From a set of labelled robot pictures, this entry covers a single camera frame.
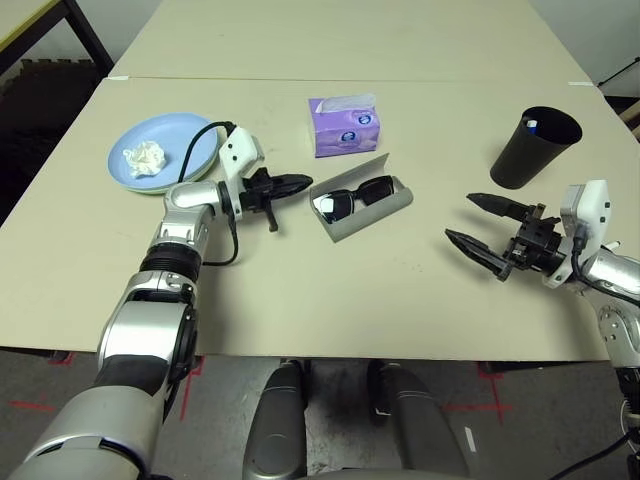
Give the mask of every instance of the crumpled tissue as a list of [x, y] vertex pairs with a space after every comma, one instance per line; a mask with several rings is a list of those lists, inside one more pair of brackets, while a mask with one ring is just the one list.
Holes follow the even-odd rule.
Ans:
[[122, 154], [129, 165], [129, 174], [133, 178], [157, 175], [167, 164], [164, 150], [153, 141], [142, 142], [133, 150], [123, 150]]

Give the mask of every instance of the black floor mat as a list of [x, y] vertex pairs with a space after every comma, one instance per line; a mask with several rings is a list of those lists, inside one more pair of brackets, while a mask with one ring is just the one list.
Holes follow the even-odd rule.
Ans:
[[100, 81], [92, 62], [23, 60], [0, 93], [0, 224]]

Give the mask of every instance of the wall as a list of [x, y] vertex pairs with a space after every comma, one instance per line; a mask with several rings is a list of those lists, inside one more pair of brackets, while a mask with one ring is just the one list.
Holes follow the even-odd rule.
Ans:
[[[640, 56], [640, 0], [529, 0], [594, 82]], [[640, 97], [640, 64], [602, 86]]]

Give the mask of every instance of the black cable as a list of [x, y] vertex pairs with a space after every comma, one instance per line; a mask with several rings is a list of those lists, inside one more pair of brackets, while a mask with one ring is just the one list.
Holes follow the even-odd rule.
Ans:
[[640, 307], [640, 300], [635, 300], [631, 298], [629, 295], [625, 295], [624, 293], [615, 292], [613, 290], [609, 290], [599, 285], [596, 282], [589, 280], [584, 276], [580, 265], [578, 264], [578, 258], [584, 250], [586, 245], [586, 228], [582, 225], [579, 225], [576, 229], [575, 236], [573, 237], [573, 248], [571, 249], [571, 270], [573, 270], [573, 275], [576, 277], [576, 280], [584, 283], [585, 285], [597, 290], [600, 293], [604, 293], [605, 295], [609, 295], [613, 298], [618, 298], [620, 300], [624, 300], [625, 302], [629, 302], [636, 307]]
[[187, 172], [187, 165], [189, 164], [189, 157], [191, 157], [191, 151], [193, 150], [193, 147], [195, 147], [196, 143], [198, 142], [198, 140], [200, 140], [200, 137], [202, 137], [202, 135], [207, 133], [212, 128], [216, 128], [216, 127], [224, 127], [224, 129], [227, 131], [227, 137], [229, 137], [229, 135], [231, 135], [231, 132], [233, 132], [233, 130], [236, 128], [235, 124], [233, 124], [232, 122], [213, 122], [201, 128], [198, 131], [198, 133], [194, 135], [194, 137], [191, 139], [191, 142], [189, 143], [189, 147], [187, 148], [187, 153], [185, 154], [184, 160], [182, 161], [182, 168], [180, 169], [180, 175], [178, 175], [178, 183], [182, 183], [182, 181], [184, 180], [184, 175]]
[[601, 87], [602, 85], [604, 85], [605, 83], [607, 83], [609, 80], [612, 80], [612, 79], [616, 78], [616, 77], [617, 77], [618, 75], [620, 75], [622, 72], [624, 72], [625, 70], [627, 70], [627, 69], [629, 69], [629, 68], [633, 67], [636, 63], [639, 63], [639, 62], [640, 62], [640, 57], [636, 57], [636, 58], [634, 58], [634, 59], [633, 59], [633, 61], [632, 61], [629, 65], [627, 65], [627, 66], [625, 66], [625, 67], [622, 67], [620, 70], [618, 70], [616, 73], [614, 73], [613, 75], [611, 75], [609, 78], [605, 78], [603, 81], [598, 82], [598, 85], [597, 85], [597, 86], [598, 86], [598, 87]]
[[[187, 171], [187, 165], [189, 164], [189, 158], [191, 157], [191, 152], [193, 151], [193, 147], [196, 145], [200, 137], [207, 133], [209, 130], [216, 127], [224, 127], [227, 132], [227, 138], [231, 135], [233, 130], [236, 128], [235, 124], [232, 122], [212, 122], [209, 125], [201, 128], [198, 133], [194, 135], [189, 143], [189, 147], [187, 147], [187, 153], [184, 155], [184, 160], [182, 161], [182, 168], [180, 169], [180, 175], [178, 176], [178, 183], [182, 183], [184, 180], [185, 173]], [[231, 230], [231, 238], [233, 239], [233, 254], [231, 258], [228, 260], [224, 260], [222, 262], [202, 262], [202, 265], [205, 267], [224, 267], [229, 265], [238, 258], [238, 251], [240, 250], [240, 245], [238, 243], [238, 230], [236, 229], [236, 217], [231, 212], [229, 213], [229, 230]]]
[[631, 437], [631, 432], [627, 432], [625, 435], [623, 435], [622, 437], [620, 437], [618, 440], [616, 440], [613, 444], [611, 444], [610, 446], [608, 446], [607, 448], [605, 448], [604, 450], [591, 455], [590, 457], [585, 458], [584, 460], [580, 460], [577, 463], [574, 463], [573, 465], [571, 465], [568, 468], [565, 468], [563, 471], [561, 471], [560, 473], [556, 473], [553, 477], [551, 477], [549, 480], [560, 480], [561, 478], [566, 477], [567, 475], [575, 472], [576, 470], [579, 470], [583, 467], [586, 467], [587, 465], [600, 460], [601, 458], [606, 457], [607, 455], [609, 455], [610, 453], [615, 452], [617, 449], [619, 449], [621, 446], [623, 446], [625, 443], [627, 443], [627, 440], [629, 440], [629, 437]]
[[224, 267], [234, 262], [238, 258], [238, 231], [236, 230], [236, 217], [233, 213], [229, 213], [229, 230], [231, 230], [231, 238], [233, 239], [233, 254], [231, 258], [223, 262], [202, 262], [205, 267]]

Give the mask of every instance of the sunglasses lens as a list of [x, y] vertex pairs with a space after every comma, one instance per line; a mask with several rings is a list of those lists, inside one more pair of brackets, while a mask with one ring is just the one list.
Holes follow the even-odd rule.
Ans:
[[358, 198], [365, 205], [371, 205], [393, 193], [393, 179], [390, 176], [372, 178], [358, 188]]
[[327, 223], [337, 222], [353, 213], [353, 199], [347, 190], [327, 193], [313, 203]]

